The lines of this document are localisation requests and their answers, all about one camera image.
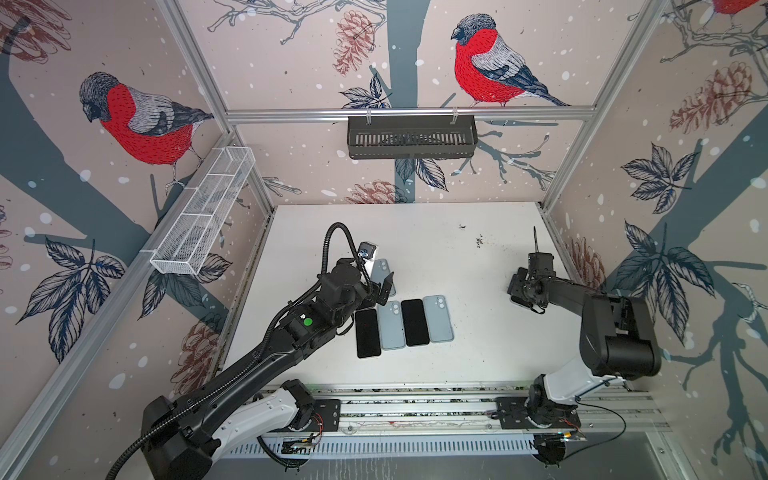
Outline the pale blue phone case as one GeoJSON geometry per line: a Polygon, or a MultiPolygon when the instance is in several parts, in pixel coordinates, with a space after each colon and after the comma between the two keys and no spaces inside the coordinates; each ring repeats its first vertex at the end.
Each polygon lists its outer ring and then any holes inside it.
{"type": "Polygon", "coordinates": [[[385,304],[395,294],[394,272],[386,259],[374,261],[370,278],[374,287],[374,299],[379,304],[385,304]]]}
{"type": "Polygon", "coordinates": [[[443,295],[431,295],[422,299],[429,338],[432,343],[454,340],[447,300],[443,295]]]}

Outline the pale green phone case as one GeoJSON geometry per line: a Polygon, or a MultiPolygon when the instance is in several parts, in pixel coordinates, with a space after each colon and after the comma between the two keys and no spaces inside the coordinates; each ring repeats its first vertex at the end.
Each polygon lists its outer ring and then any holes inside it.
{"type": "Polygon", "coordinates": [[[381,349],[389,351],[404,348],[406,338],[400,302],[389,301],[384,306],[378,306],[377,318],[381,349]]]}

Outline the phone with black screen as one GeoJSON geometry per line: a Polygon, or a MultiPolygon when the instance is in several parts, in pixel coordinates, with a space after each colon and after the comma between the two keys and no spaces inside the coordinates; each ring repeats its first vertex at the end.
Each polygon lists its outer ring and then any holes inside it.
{"type": "Polygon", "coordinates": [[[357,311],[355,314],[355,338],[359,359],[381,355],[378,315],[376,309],[357,311]]]}

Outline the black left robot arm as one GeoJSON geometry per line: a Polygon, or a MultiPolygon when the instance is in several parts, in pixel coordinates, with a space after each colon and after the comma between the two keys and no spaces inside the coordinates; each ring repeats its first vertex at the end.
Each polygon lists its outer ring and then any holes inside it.
{"type": "Polygon", "coordinates": [[[176,400],[160,396],[143,412],[140,437],[112,464],[115,479],[142,453],[155,479],[202,479],[226,453],[253,438],[311,423],[315,400],[299,380],[258,399],[265,386],[347,334],[357,312],[385,305],[393,285],[371,273],[378,247],[356,244],[342,222],[327,230],[316,282],[270,321],[261,342],[210,381],[176,400]]]}

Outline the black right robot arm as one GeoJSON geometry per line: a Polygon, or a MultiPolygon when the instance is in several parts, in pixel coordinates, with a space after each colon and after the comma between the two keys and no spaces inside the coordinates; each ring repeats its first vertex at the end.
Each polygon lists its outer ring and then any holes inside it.
{"type": "Polygon", "coordinates": [[[560,278],[554,256],[536,250],[512,276],[510,300],[534,313],[553,305],[580,319],[579,354],[555,372],[541,374],[529,388],[530,416],[570,411],[586,394],[613,382],[653,377],[662,359],[646,302],[636,296],[603,293],[560,278]]]}

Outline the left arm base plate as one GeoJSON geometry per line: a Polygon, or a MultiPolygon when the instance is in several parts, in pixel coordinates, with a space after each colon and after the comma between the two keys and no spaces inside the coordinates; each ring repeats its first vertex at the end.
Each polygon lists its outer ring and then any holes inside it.
{"type": "Polygon", "coordinates": [[[300,406],[286,429],[291,432],[337,432],[341,416],[338,399],[315,400],[312,406],[300,406]]]}

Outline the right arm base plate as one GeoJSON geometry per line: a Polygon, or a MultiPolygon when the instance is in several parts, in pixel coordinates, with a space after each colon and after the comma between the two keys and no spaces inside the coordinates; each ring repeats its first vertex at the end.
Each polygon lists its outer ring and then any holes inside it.
{"type": "Polygon", "coordinates": [[[580,429],[581,420],[576,405],[564,405],[545,400],[529,406],[529,398],[502,396],[495,399],[496,418],[503,430],[580,429]]]}

